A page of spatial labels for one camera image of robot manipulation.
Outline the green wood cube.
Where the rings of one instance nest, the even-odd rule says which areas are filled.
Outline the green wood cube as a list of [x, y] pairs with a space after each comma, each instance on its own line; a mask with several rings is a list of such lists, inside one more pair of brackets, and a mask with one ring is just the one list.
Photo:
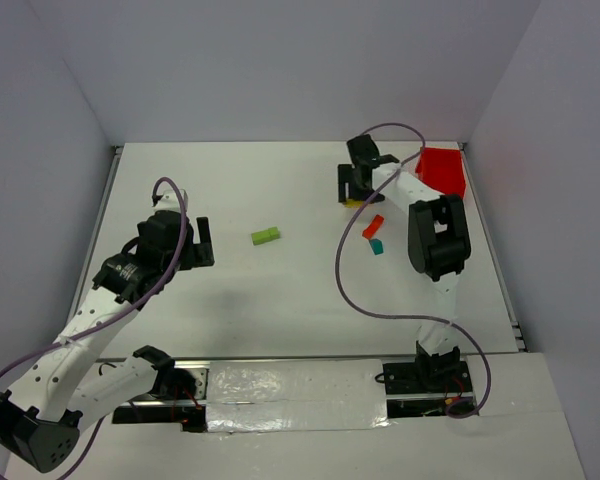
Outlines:
[[254, 246], [266, 244], [271, 241], [271, 234], [268, 229], [253, 232], [251, 234], [251, 241]]
[[277, 227], [270, 227], [267, 229], [268, 238], [270, 241], [278, 240], [281, 238], [281, 233]]

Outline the red plastic bin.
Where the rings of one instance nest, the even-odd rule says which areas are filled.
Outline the red plastic bin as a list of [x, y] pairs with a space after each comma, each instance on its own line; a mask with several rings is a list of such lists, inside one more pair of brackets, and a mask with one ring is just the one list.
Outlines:
[[442, 194], [465, 196], [466, 179], [459, 150], [426, 147], [415, 173], [421, 182]]

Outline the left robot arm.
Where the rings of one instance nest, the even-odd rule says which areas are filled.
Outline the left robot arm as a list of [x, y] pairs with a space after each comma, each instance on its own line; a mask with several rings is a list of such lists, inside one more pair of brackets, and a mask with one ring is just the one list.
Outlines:
[[176, 270], [214, 263], [209, 221], [172, 211], [139, 223], [138, 234], [106, 259], [57, 348], [0, 392], [0, 444], [40, 473], [58, 468], [92, 424], [137, 396], [193, 399], [200, 380], [165, 352], [143, 346], [103, 375], [86, 374], [113, 338], [139, 313], [150, 290]]

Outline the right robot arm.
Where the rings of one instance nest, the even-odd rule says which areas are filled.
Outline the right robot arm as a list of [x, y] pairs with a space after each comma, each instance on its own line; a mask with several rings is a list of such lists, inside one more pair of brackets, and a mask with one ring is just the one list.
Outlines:
[[425, 147], [410, 173], [395, 156], [381, 154], [370, 134], [356, 136], [346, 146], [350, 162], [337, 168], [338, 201], [388, 200], [406, 215], [411, 266], [432, 287], [434, 315], [455, 321], [457, 286], [471, 255], [460, 151]]

